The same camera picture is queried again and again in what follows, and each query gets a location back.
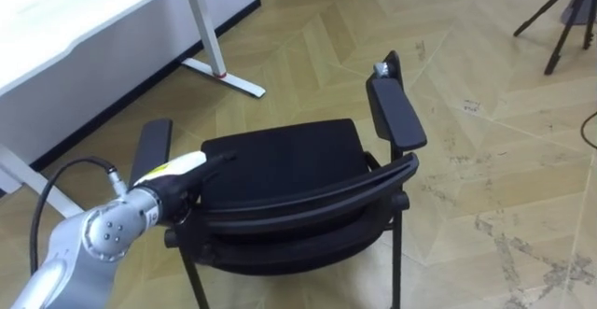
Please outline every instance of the robotic arm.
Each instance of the robotic arm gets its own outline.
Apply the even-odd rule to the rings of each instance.
[[[46,260],[12,309],[104,308],[117,267],[131,244],[147,229],[184,218],[205,179],[230,154],[207,161],[200,151],[159,166],[132,189],[110,177],[114,201],[65,219],[49,238]]]

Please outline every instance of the black cable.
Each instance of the black cable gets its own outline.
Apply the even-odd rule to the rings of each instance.
[[[70,166],[77,164],[77,163],[92,163],[99,165],[105,169],[105,171],[109,174],[112,171],[116,170],[114,165],[108,161],[102,160],[100,158],[96,158],[94,156],[76,159],[68,162],[67,164],[63,165],[52,178],[48,180],[48,183],[42,190],[41,194],[39,195],[39,200],[37,200],[37,205],[35,206],[33,220],[31,221],[31,232],[29,233],[29,263],[31,267],[31,275],[33,275],[38,268],[38,258],[37,258],[37,234],[39,233],[39,222],[41,220],[41,213],[44,210],[44,205],[46,204],[46,200],[48,199],[49,192],[56,184],[58,177]]]
[[[588,118],[586,118],[582,122],[582,126],[580,127],[580,137],[582,137],[582,139],[585,140],[585,142],[587,143],[587,145],[589,145],[589,146],[597,149],[597,145],[595,145],[593,142],[591,142],[589,140],[589,138],[585,135],[585,129],[587,128],[587,124],[589,124],[589,121],[591,121],[595,117],[597,117],[597,112],[591,114]]]

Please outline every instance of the desk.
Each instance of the desk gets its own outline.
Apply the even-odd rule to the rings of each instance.
[[[0,0],[0,96],[67,56],[80,42],[152,0]],[[261,97],[265,90],[227,73],[205,0],[188,0],[210,64],[183,64]],[[0,189],[11,193],[22,184],[41,193],[47,180],[0,144]],[[81,208],[54,188],[48,202],[63,216]]]

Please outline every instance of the chair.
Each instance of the chair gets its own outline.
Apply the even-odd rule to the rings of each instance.
[[[209,304],[195,263],[247,275],[302,273],[361,252],[393,231],[393,308],[400,306],[402,189],[418,160],[407,151],[426,144],[402,88],[392,51],[367,81],[377,135],[390,143],[380,166],[362,149],[350,119],[305,123],[204,142],[207,157],[234,151],[236,160],[201,185],[201,200],[166,231],[177,247],[201,309]],[[168,158],[172,122],[149,122],[142,132],[132,181]]]

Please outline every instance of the wooden floor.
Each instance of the wooden floor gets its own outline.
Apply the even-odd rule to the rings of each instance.
[[[221,38],[229,70],[263,85],[261,100],[180,68],[48,169],[82,155],[131,169],[144,122],[175,121],[172,155],[218,135],[303,121],[354,119],[365,148],[387,159],[364,83],[395,49],[429,138],[407,185],[403,308],[597,307],[597,163],[578,127],[596,108],[597,58],[572,31],[551,77],[562,0],[521,37],[547,0],[262,0]],[[597,134],[591,124],[589,135]],[[89,208],[111,198],[89,167],[60,187]],[[0,200],[0,307],[27,280],[35,195]],[[48,208],[42,237],[60,217]],[[194,308],[175,250],[154,229],[118,271],[110,308]],[[201,267],[214,309],[382,309],[390,305],[391,240],[338,265],[255,278]]]

